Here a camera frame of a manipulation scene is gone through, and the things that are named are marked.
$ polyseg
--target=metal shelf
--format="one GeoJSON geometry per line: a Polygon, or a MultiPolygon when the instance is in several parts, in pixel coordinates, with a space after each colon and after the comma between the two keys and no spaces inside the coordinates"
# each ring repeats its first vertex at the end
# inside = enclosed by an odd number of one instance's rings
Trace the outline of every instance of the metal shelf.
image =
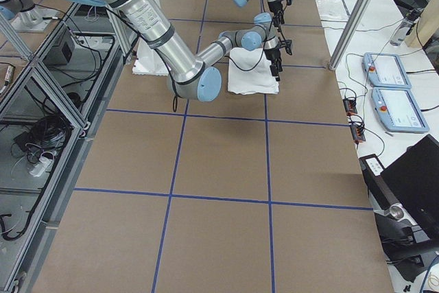
{"type": "MultiPolygon", "coordinates": [[[[15,230],[24,227],[23,222],[29,215],[26,211],[34,208],[24,235],[13,242],[0,235],[3,253],[0,293],[12,292],[17,279],[20,280],[20,291],[30,292],[54,238],[54,231],[47,228],[47,223],[53,228],[61,220],[91,146],[89,137],[93,137],[99,127],[123,68],[121,46],[108,18],[101,17],[102,24],[87,25],[84,18],[75,17],[78,8],[78,5],[71,6],[69,20],[80,23],[82,32],[75,32],[79,42],[96,49],[105,59],[102,70],[98,74],[95,72],[97,52],[93,52],[93,58],[89,49],[79,45],[75,45],[66,65],[44,64],[57,39],[66,32],[64,23],[59,23],[35,54],[26,54],[27,66],[17,73],[15,83],[0,99],[0,215],[12,214],[3,217],[7,230],[14,227],[11,236],[15,230]],[[79,106],[67,95],[70,92],[80,96],[82,102],[79,106]],[[69,122],[71,136],[57,154],[54,164],[35,178],[29,173],[33,166],[27,160],[29,152],[22,151],[14,139],[51,113],[62,114],[69,122]],[[86,125],[89,126],[88,132],[84,132],[86,125]]],[[[128,32],[130,42],[135,37],[128,32]]],[[[30,157],[32,162],[37,160],[32,159],[32,152],[30,157]]]]}

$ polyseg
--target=black cable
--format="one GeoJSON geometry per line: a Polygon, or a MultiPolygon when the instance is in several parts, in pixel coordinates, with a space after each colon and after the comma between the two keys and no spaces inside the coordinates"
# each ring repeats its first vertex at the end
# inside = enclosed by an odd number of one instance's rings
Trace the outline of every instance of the black cable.
{"type": "Polygon", "coordinates": [[[73,77],[72,75],[70,75],[70,74],[67,73],[66,71],[64,71],[64,70],[62,70],[62,69],[59,69],[59,68],[57,68],[57,67],[54,67],[54,66],[48,66],[47,68],[48,68],[48,69],[53,69],[53,70],[59,71],[59,72],[61,72],[63,75],[66,75],[67,77],[69,77],[69,78],[71,78],[71,79],[73,79],[73,80],[81,80],[81,78],[73,77]]]}
{"type": "Polygon", "coordinates": [[[433,108],[421,109],[420,111],[423,112],[423,113],[426,113],[427,111],[431,111],[431,110],[434,110],[434,109],[437,109],[437,108],[439,108],[439,104],[437,106],[434,106],[433,108]]]}
{"type": "Polygon", "coordinates": [[[408,75],[413,75],[415,73],[424,73],[424,72],[436,72],[437,73],[437,71],[435,69],[419,70],[419,71],[406,71],[405,73],[408,75]]]}
{"type": "Polygon", "coordinates": [[[28,89],[27,86],[24,87],[25,91],[27,92],[27,94],[29,94],[29,96],[31,97],[31,99],[35,102],[35,104],[37,105],[37,107],[39,107],[39,109],[41,110],[41,112],[43,113],[43,115],[46,114],[51,114],[54,113],[54,111],[50,108],[45,108],[45,105],[42,101],[40,101],[38,98],[36,98],[36,96],[28,89]]]}
{"type": "MultiPolygon", "coordinates": [[[[49,9],[49,10],[57,10],[57,11],[63,13],[63,14],[64,14],[64,15],[65,15],[65,16],[66,16],[66,17],[72,22],[72,24],[76,27],[76,29],[78,30],[78,32],[79,32],[79,33],[82,33],[81,29],[78,27],[78,25],[76,24],[76,22],[71,18],[71,16],[70,16],[69,14],[67,14],[67,13],[64,12],[63,10],[59,10],[58,8],[53,8],[53,7],[49,7],[49,6],[45,6],[45,5],[41,5],[41,4],[39,4],[39,3],[37,3],[36,5],[37,5],[37,6],[40,6],[40,7],[43,7],[43,8],[47,8],[47,9],[49,9]]],[[[101,61],[100,64],[102,64],[102,57],[101,57],[100,52],[99,52],[98,50],[96,50],[96,49],[90,48],[90,45],[88,44],[87,41],[86,41],[86,43],[87,43],[88,47],[87,47],[87,46],[84,46],[84,45],[81,44],[81,43],[76,43],[76,45],[81,46],[81,47],[86,48],[86,49],[89,49],[89,50],[92,52],[92,56],[93,56],[93,58],[95,59],[95,61],[96,61],[96,58],[95,58],[95,55],[94,55],[93,52],[97,52],[97,54],[98,54],[98,56],[99,56],[99,59],[100,59],[100,61],[101,61]]]]}
{"type": "MultiPolygon", "coordinates": [[[[135,28],[133,28],[126,20],[123,19],[123,17],[121,17],[120,15],[118,15],[117,13],[113,12],[112,10],[109,10],[108,8],[106,8],[107,11],[109,11],[110,13],[114,14],[122,23],[124,23],[128,28],[130,28],[135,34],[137,34],[137,36],[142,39],[143,41],[145,41],[145,43],[148,43],[148,40],[142,36],[142,34],[137,31],[135,28]]],[[[158,52],[157,49],[155,49],[158,57],[162,60],[163,64],[165,65],[167,72],[169,74],[169,78],[172,81],[172,89],[174,90],[174,99],[172,101],[172,110],[176,113],[177,112],[177,107],[178,107],[178,98],[180,97],[177,89],[176,89],[176,85],[175,85],[175,79],[172,75],[171,70],[169,69],[169,67],[167,66],[167,63],[165,61],[165,59],[162,57],[162,55],[160,54],[160,52],[158,52]]]]}
{"type": "MultiPolygon", "coordinates": [[[[272,26],[273,26],[273,19],[272,19],[272,21],[270,22],[270,26],[268,27],[268,31],[270,31],[271,30],[271,28],[272,28],[272,26]]],[[[258,59],[258,61],[256,62],[256,64],[253,66],[253,67],[251,67],[251,68],[249,68],[249,69],[242,69],[229,55],[225,55],[224,57],[225,58],[228,58],[230,61],[232,61],[232,63],[239,69],[239,70],[241,70],[241,71],[244,71],[244,72],[249,72],[249,71],[252,71],[252,70],[254,70],[254,68],[256,68],[257,66],[258,66],[258,64],[262,61],[262,56],[263,56],[263,50],[265,49],[265,44],[267,43],[267,38],[265,37],[265,41],[263,42],[263,45],[262,45],[262,52],[261,52],[261,56],[259,57],[259,59],[258,59]]]]}
{"type": "MultiPolygon", "coordinates": [[[[378,29],[355,30],[355,32],[376,32],[376,31],[381,31],[382,29],[385,29],[385,28],[387,28],[387,27],[392,27],[393,25],[395,25],[395,24],[397,24],[397,23],[400,23],[402,20],[403,20],[403,19],[398,20],[397,22],[394,22],[394,23],[392,23],[392,24],[385,25],[385,26],[380,27],[380,28],[378,28],[378,29]]],[[[323,27],[323,29],[344,30],[344,27],[323,27]]]]}
{"type": "Polygon", "coordinates": [[[381,142],[382,142],[382,144],[383,144],[383,149],[382,149],[382,151],[377,155],[377,157],[380,157],[383,153],[384,153],[384,150],[385,150],[385,142],[384,142],[384,140],[377,134],[377,133],[375,133],[375,132],[373,132],[373,131],[371,131],[371,130],[369,130],[369,129],[367,129],[367,128],[364,128],[364,130],[367,130],[369,133],[372,133],[374,136],[376,136],[378,139],[380,139],[381,140],[381,142]]]}
{"type": "MultiPolygon", "coordinates": [[[[64,119],[63,116],[58,115],[57,117],[58,117],[58,118],[60,119],[60,121],[65,125],[64,141],[63,141],[62,145],[61,145],[60,147],[58,147],[58,148],[60,149],[60,153],[61,153],[61,152],[64,150],[65,145],[67,144],[67,141],[70,139],[70,136],[71,136],[71,127],[70,127],[70,125],[68,124],[68,122],[66,121],[66,119],[64,119]]],[[[40,121],[37,121],[36,124],[38,124],[38,123],[41,124],[42,120],[44,120],[45,118],[40,119],[40,121]]],[[[15,241],[15,240],[19,239],[20,237],[22,237],[22,236],[26,233],[26,231],[27,231],[27,229],[28,229],[28,227],[29,227],[29,225],[30,225],[30,222],[31,222],[32,216],[34,215],[36,208],[37,208],[38,205],[40,204],[40,201],[41,201],[41,199],[43,198],[43,196],[44,196],[44,194],[45,194],[45,191],[46,191],[47,187],[49,186],[49,183],[50,183],[50,180],[46,180],[46,183],[45,183],[45,185],[43,186],[43,188],[41,188],[40,193],[39,193],[39,195],[38,195],[38,197],[37,197],[37,199],[36,199],[34,205],[33,205],[32,208],[27,212],[27,219],[26,219],[25,226],[24,226],[23,229],[21,229],[20,231],[17,231],[15,236],[13,236],[13,237],[10,237],[10,236],[9,236],[9,233],[10,233],[11,230],[7,230],[7,229],[6,229],[6,225],[5,225],[4,221],[3,221],[3,218],[4,218],[4,217],[10,217],[10,216],[12,216],[12,214],[1,214],[1,215],[0,215],[0,227],[1,227],[1,232],[2,232],[1,236],[2,236],[2,238],[3,238],[5,241],[9,241],[9,242],[11,242],[11,241],[15,241]]]]}
{"type": "Polygon", "coordinates": [[[10,65],[11,67],[15,68],[15,66],[12,63],[9,63],[9,62],[0,62],[0,65],[10,65]]]}

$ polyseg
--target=metal post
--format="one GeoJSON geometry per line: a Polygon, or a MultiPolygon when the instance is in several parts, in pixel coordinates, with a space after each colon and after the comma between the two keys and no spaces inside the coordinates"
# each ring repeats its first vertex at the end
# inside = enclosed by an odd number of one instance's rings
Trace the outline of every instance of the metal post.
{"type": "Polygon", "coordinates": [[[346,51],[346,48],[348,47],[349,42],[351,41],[352,36],[355,33],[355,30],[357,29],[357,26],[364,12],[366,11],[369,2],[370,0],[357,0],[351,17],[349,18],[349,21],[343,30],[342,36],[340,37],[340,40],[338,41],[338,44],[334,49],[331,61],[329,62],[330,70],[335,70],[342,60],[342,56],[346,51]]]}
{"type": "Polygon", "coordinates": [[[0,14],[0,31],[3,32],[6,39],[10,41],[12,46],[21,54],[21,56],[30,61],[33,57],[32,51],[25,44],[23,39],[16,33],[15,29],[11,26],[11,24],[4,18],[3,15],[0,14]]]}

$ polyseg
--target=cardboard table surface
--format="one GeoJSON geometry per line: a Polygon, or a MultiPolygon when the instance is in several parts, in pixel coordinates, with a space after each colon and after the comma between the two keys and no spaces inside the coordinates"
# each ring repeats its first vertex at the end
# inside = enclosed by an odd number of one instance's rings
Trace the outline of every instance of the cardboard table surface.
{"type": "MultiPolygon", "coordinates": [[[[261,11],[161,4],[194,52],[261,11]]],[[[34,293],[393,292],[315,1],[285,20],[278,95],[173,113],[165,78],[125,68],[34,293]]]]}

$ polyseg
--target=blue tape line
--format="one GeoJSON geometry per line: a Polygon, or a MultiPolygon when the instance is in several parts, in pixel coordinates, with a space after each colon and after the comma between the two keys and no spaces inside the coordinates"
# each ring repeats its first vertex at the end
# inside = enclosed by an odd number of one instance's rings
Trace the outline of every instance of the blue tape line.
{"type": "MultiPolygon", "coordinates": [[[[209,22],[209,23],[232,23],[232,24],[251,24],[253,25],[253,22],[236,22],[236,21],[217,21],[217,20],[196,20],[196,19],[177,19],[177,18],[171,18],[170,21],[186,21],[186,22],[209,22]]],[[[308,25],[308,24],[284,24],[284,26],[288,27],[318,27],[323,29],[321,25],[308,25]]]]}
{"type": "MultiPolygon", "coordinates": [[[[184,194],[164,194],[160,192],[148,192],[148,191],[135,191],[135,190],[117,190],[117,189],[100,189],[100,188],[86,188],[86,187],[76,187],[75,191],[85,191],[85,192],[99,192],[104,194],[123,194],[123,195],[141,195],[141,196],[152,196],[152,197],[172,197],[181,199],[196,199],[196,200],[216,200],[219,202],[245,202],[250,204],[269,204],[268,200],[257,200],[257,199],[245,199],[245,198],[224,198],[224,197],[213,197],[213,196],[196,196],[196,195],[184,195],[184,194]]],[[[279,202],[271,201],[273,205],[282,206],[295,206],[295,207],[311,207],[319,209],[347,209],[354,211],[373,211],[370,207],[356,207],[356,206],[343,206],[343,205],[328,205],[328,204],[309,204],[303,202],[279,202]]]]}
{"type": "Polygon", "coordinates": [[[243,199],[243,198],[223,198],[223,197],[210,197],[210,196],[195,196],[195,195],[182,195],[174,194],[173,198],[182,199],[196,199],[196,200],[215,200],[218,202],[247,202],[250,204],[268,204],[267,200],[257,200],[257,199],[243,199]]]}
{"type": "Polygon", "coordinates": [[[268,188],[268,223],[270,226],[270,263],[272,273],[272,293],[276,293],[276,277],[274,272],[274,238],[273,238],[273,210],[272,210],[272,183],[270,173],[270,138],[268,134],[268,107],[267,95],[263,96],[265,112],[265,152],[267,157],[267,188],[268,188]]]}
{"type": "MultiPolygon", "coordinates": [[[[203,10],[203,17],[202,17],[203,22],[201,23],[201,27],[200,27],[200,36],[201,36],[201,33],[202,33],[202,29],[203,29],[204,18],[206,16],[207,1],[208,0],[206,0],[205,3],[204,3],[204,10],[203,10]]],[[[199,48],[200,48],[200,38],[198,39],[197,53],[198,53],[199,48]]],[[[183,123],[182,123],[182,126],[181,126],[180,140],[178,142],[178,149],[177,149],[177,156],[176,156],[176,163],[175,163],[175,166],[174,166],[174,172],[172,174],[171,189],[169,191],[169,198],[168,198],[168,201],[167,201],[167,208],[166,208],[166,214],[165,214],[165,223],[163,224],[162,237],[161,237],[161,241],[160,241],[160,247],[158,249],[157,262],[156,262],[156,270],[154,272],[154,280],[153,280],[153,283],[152,283],[151,293],[155,293],[155,291],[156,291],[158,271],[160,270],[160,261],[161,261],[162,251],[163,251],[163,244],[165,242],[166,228],[167,228],[167,223],[168,223],[168,219],[169,219],[169,212],[170,212],[170,209],[171,209],[172,194],[174,192],[174,185],[175,185],[175,182],[176,182],[176,176],[177,176],[177,170],[178,170],[178,162],[180,160],[180,152],[181,152],[183,137],[185,135],[185,126],[186,126],[186,120],[187,120],[187,111],[189,109],[189,103],[190,103],[190,101],[188,100],[186,102],[185,115],[183,117],[183,123]]]]}
{"type": "Polygon", "coordinates": [[[306,68],[306,69],[326,69],[323,65],[282,65],[282,67],[306,68]]]}
{"type": "MultiPolygon", "coordinates": [[[[154,111],[141,111],[141,110],[123,110],[123,109],[107,109],[107,111],[115,113],[138,113],[141,115],[161,115],[161,116],[177,116],[177,117],[192,117],[192,118],[207,118],[207,119],[227,119],[227,120],[243,120],[243,121],[262,121],[265,119],[259,118],[245,118],[245,117],[220,117],[209,115],[191,115],[180,113],[160,113],[154,111]]],[[[349,127],[348,124],[335,124],[335,123],[317,123],[312,121],[295,121],[295,120],[281,120],[281,119],[268,119],[270,123],[282,123],[282,124],[299,124],[299,125],[317,125],[317,126],[337,126],[337,127],[349,127]]]]}
{"type": "Polygon", "coordinates": [[[141,110],[124,110],[124,109],[107,109],[107,111],[113,112],[113,113],[141,113],[142,115],[164,115],[164,116],[177,116],[177,117],[183,117],[184,114],[182,113],[160,113],[156,111],[141,111],[141,110]]]}
{"type": "Polygon", "coordinates": [[[219,117],[219,116],[217,117],[217,116],[191,115],[191,114],[188,114],[187,116],[192,117],[192,118],[229,119],[229,120],[262,121],[262,122],[264,122],[264,119],[259,119],[259,118],[219,117]]]}
{"type": "Polygon", "coordinates": [[[326,205],[326,204],[308,204],[303,202],[272,202],[274,205],[297,206],[297,207],[313,207],[320,209],[348,209],[353,211],[373,211],[372,207],[342,206],[342,205],[326,205]]]}
{"type": "Polygon", "coordinates": [[[161,194],[159,192],[147,192],[147,191],[130,191],[130,190],[114,190],[114,189],[97,189],[97,188],[81,188],[75,187],[75,191],[87,191],[87,192],[104,192],[106,194],[123,194],[123,195],[142,195],[142,196],[154,196],[154,197],[169,197],[169,194],[161,194]]]}
{"type": "Polygon", "coordinates": [[[270,123],[282,123],[282,124],[300,124],[300,125],[349,127],[348,124],[315,123],[315,122],[312,122],[312,121],[294,121],[294,120],[278,120],[278,119],[269,119],[268,121],[270,123]]]}
{"type": "Polygon", "coordinates": [[[154,280],[152,282],[152,289],[151,289],[152,293],[155,293],[156,286],[157,286],[158,271],[160,269],[160,261],[161,261],[161,257],[162,257],[163,244],[165,243],[166,228],[167,228],[167,223],[168,223],[168,219],[169,219],[169,212],[171,210],[172,194],[174,192],[174,185],[176,182],[178,162],[180,160],[181,146],[183,143],[183,136],[185,134],[185,126],[186,126],[186,119],[187,119],[186,114],[187,114],[188,107],[189,107],[189,101],[186,103],[185,116],[183,117],[183,123],[181,125],[180,140],[178,142],[176,162],[174,165],[174,172],[172,173],[171,188],[169,190],[169,197],[167,200],[165,221],[163,223],[162,235],[161,235],[161,239],[160,239],[160,247],[158,248],[158,254],[157,254],[156,270],[154,272],[154,280]]]}

